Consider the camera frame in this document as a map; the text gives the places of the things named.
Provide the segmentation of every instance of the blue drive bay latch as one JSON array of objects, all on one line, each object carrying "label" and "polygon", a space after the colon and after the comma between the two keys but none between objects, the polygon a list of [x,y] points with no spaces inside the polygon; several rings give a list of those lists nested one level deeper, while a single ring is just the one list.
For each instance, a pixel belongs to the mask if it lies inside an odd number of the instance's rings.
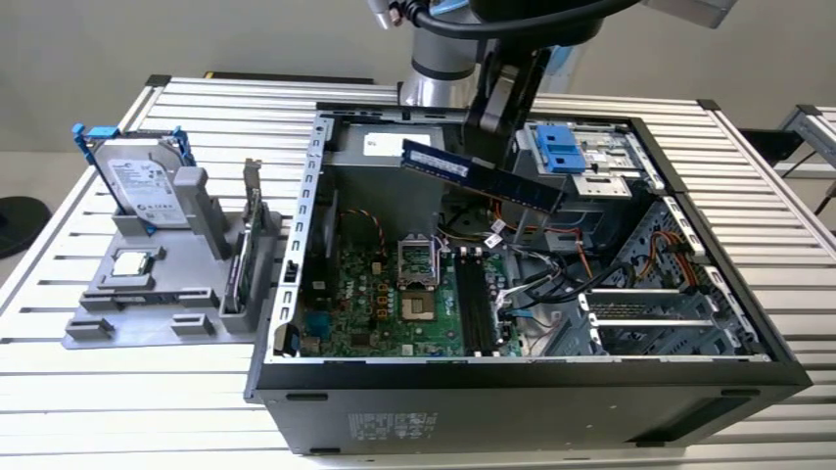
[{"label": "blue drive bay latch", "polygon": [[535,127],[537,148],[547,159],[547,170],[551,173],[583,173],[587,160],[581,152],[575,134],[565,125],[537,125]]}]

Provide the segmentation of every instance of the white wall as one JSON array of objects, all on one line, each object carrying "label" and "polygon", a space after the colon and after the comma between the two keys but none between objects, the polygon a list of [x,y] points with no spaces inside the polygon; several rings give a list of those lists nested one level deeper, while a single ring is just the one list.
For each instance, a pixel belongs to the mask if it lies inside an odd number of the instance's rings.
[{"label": "white wall", "polygon": [[711,98],[737,125],[775,127],[795,104],[836,104],[835,24],[833,0],[739,0],[716,30],[631,8],[605,21],[571,91]]},{"label": "white wall", "polygon": [[72,123],[117,122],[152,73],[395,83],[411,44],[363,0],[0,0],[0,150],[71,150]]},{"label": "white wall", "polygon": [[[572,92],[713,98],[743,125],[833,103],[836,0],[740,0],[713,31],[636,7],[608,19]],[[1,0],[0,149],[71,150],[116,122],[152,73],[369,76],[409,69],[409,30],[363,0]]]}]

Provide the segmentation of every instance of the slotted aluminum table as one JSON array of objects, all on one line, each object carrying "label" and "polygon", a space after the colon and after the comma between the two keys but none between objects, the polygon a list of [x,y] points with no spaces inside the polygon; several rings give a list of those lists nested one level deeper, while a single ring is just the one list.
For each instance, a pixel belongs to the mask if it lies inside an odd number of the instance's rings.
[{"label": "slotted aluminum table", "polygon": [[[797,105],[781,123],[783,130],[793,130],[821,156],[824,164],[801,164],[795,177],[836,178],[836,108]],[[779,173],[792,164],[777,164]]]},{"label": "slotted aluminum table", "polygon": [[[175,78],[145,87],[120,125],[188,131],[209,192],[229,209],[244,202],[244,159],[261,160],[267,201],[291,214],[316,101],[395,104],[396,90]],[[832,236],[724,114],[696,101],[545,95],[536,111],[647,121],[813,387],[685,449],[295,456],[267,411],[241,399],[251,346],[61,348],[113,233],[113,202],[88,169],[0,290],[0,467],[833,468]]]}]

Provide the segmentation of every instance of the label sticker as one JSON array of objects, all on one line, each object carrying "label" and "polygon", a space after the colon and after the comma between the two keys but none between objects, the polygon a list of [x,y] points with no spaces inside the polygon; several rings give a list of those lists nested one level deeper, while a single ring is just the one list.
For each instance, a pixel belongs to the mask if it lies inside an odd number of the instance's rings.
[{"label": "label sticker", "polygon": [[460,164],[453,164],[452,162],[447,162],[445,160],[441,160],[437,157],[433,157],[432,155],[412,151],[409,153],[409,160],[412,160],[413,162],[419,162],[420,164],[439,168],[441,171],[447,171],[448,173],[457,174],[463,178],[468,177],[469,169],[465,166]]},{"label": "label sticker", "polygon": [[607,156],[601,154],[601,152],[588,151],[585,152],[585,156],[589,157],[587,160],[592,159],[593,162],[605,162]]},{"label": "label sticker", "polygon": [[120,304],[144,304],[145,298],[123,296],[123,297],[113,297],[113,301],[119,302]]},{"label": "label sticker", "polygon": [[491,231],[495,233],[500,233],[503,231],[503,229],[505,228],[505,221],[499,218],[497,220],[493,221],[493,224],[491,225]]},{"label": "label sticker", "polygon": [[151,160],[108,160],[116,184],[136,215],[157,227],[187,223],[165,168]]},{"label": "label sticker", "polygon": [[404,140],[432,145],[428,134],[369,132],[363,139],[363,154],[368,157],[400,157],[404,153]]},{"label": "label sticker", "polygon": [[487,239],[484,239],[484,244],[487,245],[488,248],[493,248],[496,245],[499,245],[501,242],[501,237],[499,236],[499,234],[493,234],[489,237],[487,237]]},{"label": "label sticker", "polygon": [[349,413],[349,433],[357,441],[432,438],[439,413]]}]

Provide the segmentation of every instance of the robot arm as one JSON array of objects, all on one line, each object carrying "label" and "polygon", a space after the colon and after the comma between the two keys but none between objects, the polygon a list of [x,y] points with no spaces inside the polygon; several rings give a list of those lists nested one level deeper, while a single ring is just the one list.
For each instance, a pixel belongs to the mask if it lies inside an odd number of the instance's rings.
[{"label": "robot arm", "polygon": [[[416,27],[413,73],[400,101],[408,106],[467,108],[465,152],[500,166],[512,135],[532,108],[552,46],[592,39],[604,18],[640,0],[368,0],[380,25]],[[716,27],[736,0],[643,0],[652,8]]]}]

